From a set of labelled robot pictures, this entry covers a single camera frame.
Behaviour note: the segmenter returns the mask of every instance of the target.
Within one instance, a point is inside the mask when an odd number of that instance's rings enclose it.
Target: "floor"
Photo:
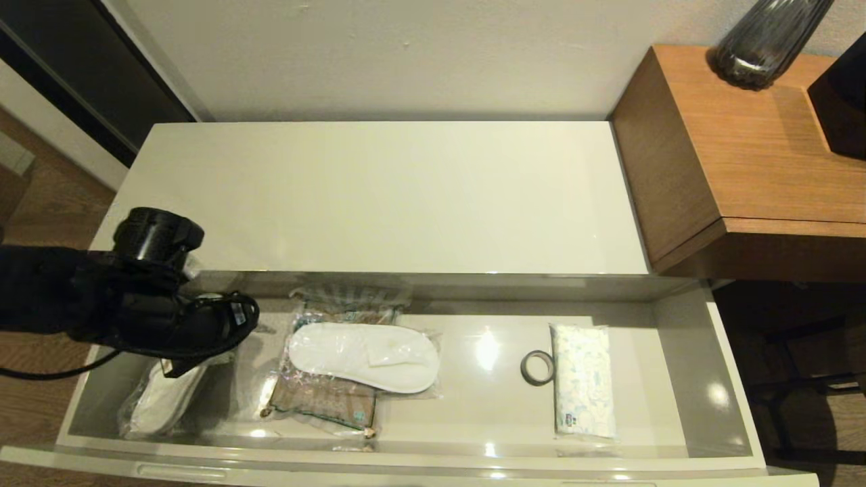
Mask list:
[[[14,135],[37,156],[29,189],[6,226],[5,243],[86,249],[111,203],[112,192],[2,112],[0,130]],[[840,299],[855,302],[866,292],[866,288],[822,289],[818,298],[813,299],[818,305],[785,308],[785,312],[766,308],[763,296],[777,293],[790,297],[785,293],[796,295],[797,289],[800,287],[791,283],[737,282],[715,293],[745,383],[784,378],[779,357],[772,347],[763,343],[763,333],[792,326],[796,321],[821,319],[822,314],[828,313],[828,303],[838,306]],[[840,336],[828,334],[793,348],[804,369],[832,371],[833,367],[841,367],[832,360],[838,357],[840,340]],[[33,372],[62,370],[80,365],[86,352],[87,345],[64,336],[0,335],[0,366],[7,368]],[[0,445],[53,443],[74,385],[74,379],[34,383],[0,378]],[[810,392],[798,393],[786,401],[784,414],[797,445],[866,451],[866,398],[863,396],[824,398]],[[753,416],[765,451],[772,452],[778,439],[766,411],[753,406]],[[797,470],[816,471],[824,487],[866,484],[866,468],[862,466],[791,464],[772,456],[768,456],[767,461]],[[30,486],[34,478],[39,478],[41,485],[62,487],[184,485],[0,463],[0,485]]]
[[[823,321],[863,302],[866,285],[735,282],[714,292],[743,384],[787,380],[777,346],[764,336]],[[850,372],[843,330],[791,341],[793,359],[803,375]],[[751,405],[766,462],[794,470],[814,471],[823,487],[866,485],[866,466],[798,464],[779,460],[773,449],[779,437],[765,406]],[[866,397],[862,394],[824,397],[801,390],[782,405],[795,447],[866,451]]]
[[[17,120],[0,110],[0,131],[35,156],[29,186],[5,222],[4,244],[86,249],[111,204],[111,190],[69,163]],[[88,345],[65,335],[0,334],[0,367],[54,372],[80,366]],[[0,377],[0,445],[53,444],[75,379],[29,382]],[[0,462],[0,485],[58,487],[182,485]]]

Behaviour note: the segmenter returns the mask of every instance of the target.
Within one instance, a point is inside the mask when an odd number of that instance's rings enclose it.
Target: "drawer handle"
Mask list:
[[[226,478],[226,471],[223,469],[180,465],[140,464],[136,473],[141,477],[193,482],[220,482]]]
[[[563,485],[568,485],[568,487],[611,487],[616,485],[628,486],[628,487],[656,487],[655,484],[648,483],[638,483],[634,484],[632,482],[618,482],[616,480],[612,480],[610,482],[563,482]]]

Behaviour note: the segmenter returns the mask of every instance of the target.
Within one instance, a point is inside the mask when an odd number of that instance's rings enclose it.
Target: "black object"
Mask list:
[[[769,88],[809,41],[833,0],[758,0],[714,48],[709,67],[728,83]]]
[[[87,364],[84,367],[74,368],[72,370],[65,370],[63,372],[54,372],[54,373],[31,373],[31,372],[19,372],[17,370],[9,370],[8,368],[0,367],[0,375],[5,377],[11,377],[12,379],[21,379],[21,380],[60,380],[60,379],[68,379],[70,377],[74,377],[80,373],[85,373],[90,370],[94,370],[96,367],[102,367],[107,364],[114,357],[120,355],[119,350],[113,350],[109,352],[106,356],[101,359],[94,360],[93,362]]]
[[[166,376],[179,377],[239,345],[258,323],[249,296],[180,295],[186,257],[203,238],[187,218],[135,208],[119,225],[112,252],[0,246],[0,331],[65,332],[171,360]]]
[[[809,87],[834,153],[866,160],[866,33]]]
[[[538,357],[547,364],[547,376],[544,379],[534,378],[527,370],[527,362],[533,357]],[[542,352],[541,350],[533,350],[532,352],[528,353],[526,357],[523,357],[523,360],[520,361],[520,375],[523,376],[523,380],[533,386],[544,386],[546,383],[553,380],[553,376],[555,374],[556,365],[553,362],[553,357],[551,357],[550,354],[547,352]]]

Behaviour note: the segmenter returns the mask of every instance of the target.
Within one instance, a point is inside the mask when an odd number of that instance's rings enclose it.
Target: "wall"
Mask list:
[[[754,0],[103,0],[201,120],[603,119],[653,42]],[[866,1],[806,51],[838,55]]]
[[[0,107],[103,185],[120,188],[126,167],[2,61]]]

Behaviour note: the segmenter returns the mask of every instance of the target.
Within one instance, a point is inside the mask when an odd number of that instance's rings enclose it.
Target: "plastic packaging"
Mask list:
[[[341,285],[314,285],[297,289],[304,309],[293,324],[293,332],[309,323],[337,322],[391,325],[399,307],[408,303],[405,293],[392,289],[356,288]],[[371,386],[328,375],[306,373],[289,360],[286,340],[280,375],[268,407],[261,416],[279,419],[282,414],[338,436],[372,438],[377,391]]]
[[[439,374],[433,343],[413,329],[392,325],[309,323],[295,331],[288,355],[303,372],[354,380],[392,393],[423,392]]]
[[[607,327],[551,324],[556,433],[587,442],[617,440]]]
[[[228,363],[232,352],[211,357],[176,379],[163,375],[164,364],[153,359],[135,390],[118,410],[118,431],[126,439],[170,436],[211,365]]]
[[[439,332],[429,331],[429,330],[416,330],[418,333],[422,334],[424,338],[426,338],[430,343],[433,344],[433,348],[436,350],[436,356],[442,356],[442,334]],[[380,399],[388,399],[388,400],[407,400],[407,399],[441,399],[443,397],[443,387],[442,382],[439,380],[439,374],[436,374],[436,378],[433,380],[433,384],[430,387],[427,387],[420,393],[413,394],[405,394],[405,393],[390,393],[388,391],[379,391],[378,397]]]

